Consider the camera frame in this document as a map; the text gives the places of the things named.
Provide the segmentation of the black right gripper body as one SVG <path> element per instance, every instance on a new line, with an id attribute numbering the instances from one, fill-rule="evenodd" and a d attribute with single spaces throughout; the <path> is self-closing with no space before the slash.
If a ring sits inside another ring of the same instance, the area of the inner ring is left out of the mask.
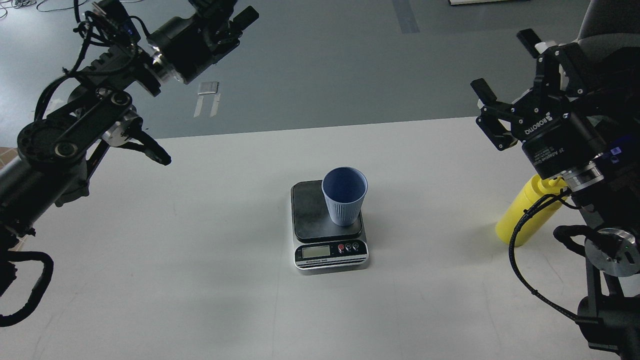
<path id="1" fill-rule="evenodd" d="M 512 105 L 510 132 L 540 178 L 585 166 L 606 150 L 605 139 L 560 90 L 528 89 Z"/>

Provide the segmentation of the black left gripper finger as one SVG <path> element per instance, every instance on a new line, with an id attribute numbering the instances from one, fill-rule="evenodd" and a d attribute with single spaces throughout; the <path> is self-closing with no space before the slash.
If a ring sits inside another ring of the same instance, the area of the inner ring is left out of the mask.
<path id="1" fill-rule="evenodd" d="M 212 45 L 219 50 L 237 47 L 243 32 L 258 19 L 259 12 L 252 6 L 245 7 L 233 19 L 224 17 L 221 25 L 212 33 Z"/>

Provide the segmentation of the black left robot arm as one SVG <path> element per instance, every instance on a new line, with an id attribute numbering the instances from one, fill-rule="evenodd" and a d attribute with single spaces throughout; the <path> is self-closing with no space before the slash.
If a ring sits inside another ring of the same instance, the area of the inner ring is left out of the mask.
<path id="1" fill-rule="evenodd" d="M 144 132 L 127 89 L 137 83 L 157 96 L 170 77 L 190 84 L 235 50 L 259 18 L 252 6 L 234 14 L 236 3 L 192 0 L 192 16 L 171 18 L 150 32 L 144 23 L 137 29 L 139 18 L 119 0 L 100 0 L 83 14 L 74 1 L 74 32 L 83 39 L 77 61 L 42 91 L 33 121 L 17 137 L 17 157 L 1 169 L 1 292 L 16 280 L 16 264 L 42 264 L 25 305 L 2 315 L 3 328 L 37 309 L 53 277 L 50 255 L 17 250 L 20 239 L 35 235 L 34 223 L 46 210 L 89 196 L 90 178 L 110 148 L 171 163 Z"/>

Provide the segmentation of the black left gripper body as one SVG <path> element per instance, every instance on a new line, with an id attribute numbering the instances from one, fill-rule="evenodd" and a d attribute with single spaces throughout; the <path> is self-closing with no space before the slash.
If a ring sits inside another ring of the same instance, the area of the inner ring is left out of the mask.
<path id="1" fill-rule="evenodd" d="M 210 17 L 195 13 L 190 18 L 174 16 L 146 37 L 161 62 L 185 85 L 217 64 L 234 50 L 229 36 L 233 9 Z"/>

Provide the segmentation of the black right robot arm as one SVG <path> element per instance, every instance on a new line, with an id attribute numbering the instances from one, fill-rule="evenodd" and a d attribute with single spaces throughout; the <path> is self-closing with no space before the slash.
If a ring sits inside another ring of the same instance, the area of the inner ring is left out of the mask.
<path id="1" fill-rule="evenodd" d="M 578 43 L 546 45 L 532 29 L 518 39 L 535 60 L 533 85 L 512 103 L 484 79 L 471 82 L 480 102 L 476 123 L 500 151 L 521 145 L 542 180 L 564 186 L 526 206 L 508 235 L 509 260 L 528 291 L 571 319 L 589 348 L 639 358 L 639 296 L 620 278 L 639 273 L 639 48 L 622 46 L 592 61 Z M 572 312 L 522 276 L 515 242 L 526 223 L 565 197 L 583 225 L 560 225 L 557 241 L 585 260 L 587 296 Z"/>

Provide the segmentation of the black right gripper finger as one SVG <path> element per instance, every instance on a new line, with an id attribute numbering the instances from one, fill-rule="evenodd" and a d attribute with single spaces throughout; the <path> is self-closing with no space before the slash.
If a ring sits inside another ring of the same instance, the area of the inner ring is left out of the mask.
<path id="1" fill-rule="evenodd" d="M 521 125 L 524 119 L 512 111 L 511 104 L 498 100 L 485 79 L 474 79 L 470 86 L 480 102 L 480 116 L 475 120 L 476 125 L 497 150 L 504 151 L 516 146 L 518 137 L 514 136 L 512 130 L 506 129 L 503 122 Z"/>
<path id="2" fill-rule="evenodd" d="M 540 108 L 550 109 L 562 99 L 595 90 L 594 64 L 578 43 L 547 43 L 531 28 L 520 30 L 516 37 L 536 61 L 532 93 Z"/>

